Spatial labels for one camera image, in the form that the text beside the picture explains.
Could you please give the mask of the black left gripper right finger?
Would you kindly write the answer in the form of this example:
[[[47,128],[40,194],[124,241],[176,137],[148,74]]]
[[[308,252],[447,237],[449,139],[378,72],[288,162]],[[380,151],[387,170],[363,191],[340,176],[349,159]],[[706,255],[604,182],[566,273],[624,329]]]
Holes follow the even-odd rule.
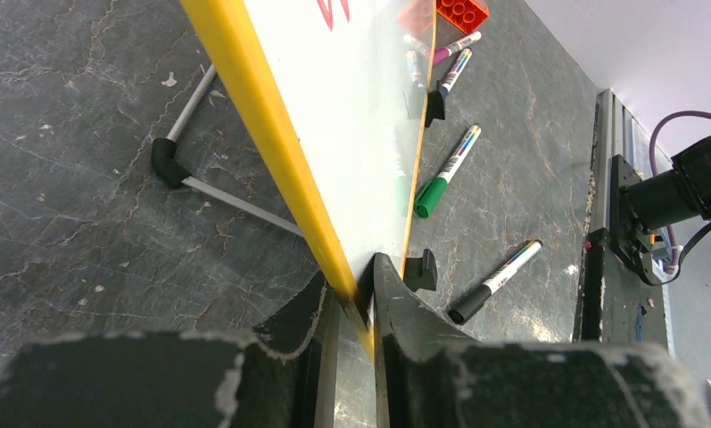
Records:
[[[483,343],[372,259],[381,427],[709,427],[690,375],[656,344]]]

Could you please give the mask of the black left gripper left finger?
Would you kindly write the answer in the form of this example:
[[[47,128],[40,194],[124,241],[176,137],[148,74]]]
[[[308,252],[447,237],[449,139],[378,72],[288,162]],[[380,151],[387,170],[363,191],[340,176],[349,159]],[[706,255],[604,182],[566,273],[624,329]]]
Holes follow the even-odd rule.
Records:
[[[0,427],[329,427],[338,324],[316,274],[250,329],[43,338],[0,377]]]

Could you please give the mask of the yellow framed whiteboard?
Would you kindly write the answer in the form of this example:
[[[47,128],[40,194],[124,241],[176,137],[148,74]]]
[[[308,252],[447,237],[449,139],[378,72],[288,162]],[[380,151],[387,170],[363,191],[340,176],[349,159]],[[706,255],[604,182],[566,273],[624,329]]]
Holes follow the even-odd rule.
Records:
[[[434,61],[432,1],[185,1],[210,60],[154,173],[304,238],[360,343],[374,351],[374,254],[407,266]],[[176,161],[177,140],[219,78],[292,214],[284,220],[204,183]]]

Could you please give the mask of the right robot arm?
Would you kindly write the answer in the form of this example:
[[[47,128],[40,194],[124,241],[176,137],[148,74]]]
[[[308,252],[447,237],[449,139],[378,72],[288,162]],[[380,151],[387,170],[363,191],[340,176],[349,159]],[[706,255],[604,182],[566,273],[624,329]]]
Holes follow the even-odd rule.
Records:
[[[617,154],[610,164],[608,231],[612,252],[650,286],[666,284],[653,272],[649,236],[689,218],[707,221],[682,247],[679,260],[711,231],[711,136],[679,152],[666,172],[645,180]]]

